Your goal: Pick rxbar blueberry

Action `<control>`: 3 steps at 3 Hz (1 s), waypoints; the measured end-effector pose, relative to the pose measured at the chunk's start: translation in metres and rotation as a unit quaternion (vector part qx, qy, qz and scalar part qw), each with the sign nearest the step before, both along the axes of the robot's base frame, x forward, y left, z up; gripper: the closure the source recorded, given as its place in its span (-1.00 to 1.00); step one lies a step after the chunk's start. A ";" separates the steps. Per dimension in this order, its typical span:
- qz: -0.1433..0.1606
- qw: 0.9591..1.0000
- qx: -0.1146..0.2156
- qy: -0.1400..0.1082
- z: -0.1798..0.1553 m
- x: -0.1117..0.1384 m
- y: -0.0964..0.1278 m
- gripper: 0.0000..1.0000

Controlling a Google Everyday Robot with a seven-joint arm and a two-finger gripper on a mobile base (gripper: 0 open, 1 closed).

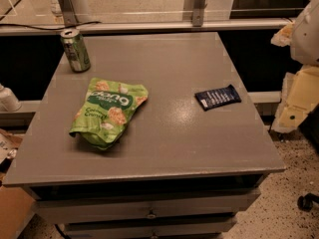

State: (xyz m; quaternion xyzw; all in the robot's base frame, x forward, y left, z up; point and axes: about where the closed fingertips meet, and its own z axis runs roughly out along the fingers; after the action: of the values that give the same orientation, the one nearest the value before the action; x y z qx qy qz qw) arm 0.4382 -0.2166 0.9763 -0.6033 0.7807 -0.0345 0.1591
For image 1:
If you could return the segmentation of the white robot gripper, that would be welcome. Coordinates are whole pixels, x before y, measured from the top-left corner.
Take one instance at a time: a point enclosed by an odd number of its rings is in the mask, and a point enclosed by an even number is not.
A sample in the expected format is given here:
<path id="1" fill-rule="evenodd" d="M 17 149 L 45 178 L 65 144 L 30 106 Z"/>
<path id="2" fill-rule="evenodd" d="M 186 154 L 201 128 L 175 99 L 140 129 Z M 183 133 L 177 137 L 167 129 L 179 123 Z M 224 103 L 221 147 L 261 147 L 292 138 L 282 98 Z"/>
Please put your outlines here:
<path id="1" fill-rule="evenodd" d="M 271 129 L 288 133 L 297 129 L 319 105 L 319 0 L 310 3 L 296 18 L 273 35 L 272 45 L 291 44 L 293 60 L 303 66 L 296 74 L 287 73 L 283 80 L 281 102 Z"/>

